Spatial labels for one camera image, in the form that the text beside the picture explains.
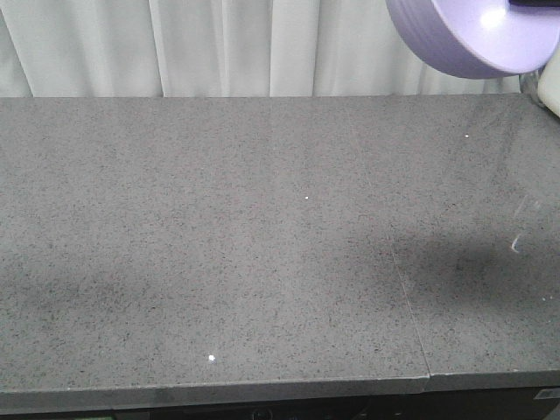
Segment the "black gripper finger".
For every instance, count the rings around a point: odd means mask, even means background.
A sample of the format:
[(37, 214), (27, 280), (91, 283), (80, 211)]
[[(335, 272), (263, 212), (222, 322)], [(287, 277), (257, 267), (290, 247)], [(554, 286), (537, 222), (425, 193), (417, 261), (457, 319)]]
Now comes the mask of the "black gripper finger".
[(560, 0), (509, 0), (512, 5), (520, 7), (559, 8)]

